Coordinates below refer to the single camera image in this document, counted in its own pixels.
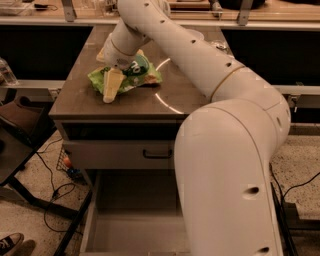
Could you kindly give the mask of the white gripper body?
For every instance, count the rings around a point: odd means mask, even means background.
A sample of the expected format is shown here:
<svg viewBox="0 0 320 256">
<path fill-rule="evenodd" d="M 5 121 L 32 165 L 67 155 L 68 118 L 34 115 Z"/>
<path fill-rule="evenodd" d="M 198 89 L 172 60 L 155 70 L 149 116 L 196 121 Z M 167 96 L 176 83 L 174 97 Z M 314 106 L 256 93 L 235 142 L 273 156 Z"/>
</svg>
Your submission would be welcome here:
<svg viewBox="0 0 320 256">
<path fill-rule="evenodd" d="M 111 33 L 104 43 L 104 61 L 109 67 L 125 70 L 134 61 L 138 50 L 139 46 L 133 38 Z"/>
</svg>

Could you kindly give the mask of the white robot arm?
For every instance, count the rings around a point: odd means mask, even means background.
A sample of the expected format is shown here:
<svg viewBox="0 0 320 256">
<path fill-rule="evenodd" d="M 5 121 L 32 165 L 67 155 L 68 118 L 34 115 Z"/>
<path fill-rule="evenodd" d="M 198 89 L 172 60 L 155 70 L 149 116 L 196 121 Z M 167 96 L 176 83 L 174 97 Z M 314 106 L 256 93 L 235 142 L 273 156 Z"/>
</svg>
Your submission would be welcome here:
<svg viewBox="0 0 320 256">
<path fill-rule="evenodd" d="M 283 256 L 269 178 L 290 129 L 282 94 L 172 21 L 166 0 L 118 0 L 117 8 L 107 66 L 128 68 L 153 40 L 209 101 L 183 121 L 174 148 L 192 256 Z"/>
</svg>

